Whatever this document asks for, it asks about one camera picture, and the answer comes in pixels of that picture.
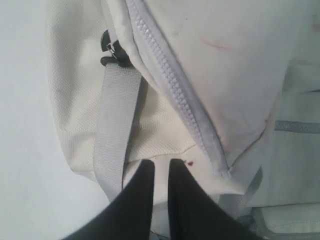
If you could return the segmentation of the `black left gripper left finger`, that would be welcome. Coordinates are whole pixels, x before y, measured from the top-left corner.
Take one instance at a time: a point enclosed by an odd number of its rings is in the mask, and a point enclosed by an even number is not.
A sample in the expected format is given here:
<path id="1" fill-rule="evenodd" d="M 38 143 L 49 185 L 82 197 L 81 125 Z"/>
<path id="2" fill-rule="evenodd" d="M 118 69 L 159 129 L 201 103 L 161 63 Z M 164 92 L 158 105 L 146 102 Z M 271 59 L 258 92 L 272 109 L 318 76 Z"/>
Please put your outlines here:
<path id="1" fill-rule="evenodd" d="M 98 216 L 66 240 L 148 240 L 154 199 L 155 165 L 144 159 L 120 194 Z"/>

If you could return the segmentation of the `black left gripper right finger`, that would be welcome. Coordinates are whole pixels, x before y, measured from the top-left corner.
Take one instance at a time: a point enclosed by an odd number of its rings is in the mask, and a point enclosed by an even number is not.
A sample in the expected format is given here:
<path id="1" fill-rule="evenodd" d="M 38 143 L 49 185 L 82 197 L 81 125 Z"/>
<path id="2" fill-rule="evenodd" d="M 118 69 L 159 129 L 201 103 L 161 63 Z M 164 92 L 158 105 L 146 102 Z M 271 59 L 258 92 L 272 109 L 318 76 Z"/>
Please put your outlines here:
<path id="1" fill-rule="evenodd" d="M 205 193 L 181 159 L 170 161 L 167 197 L 172 240 L 261 239 L 225 213 Z"/>

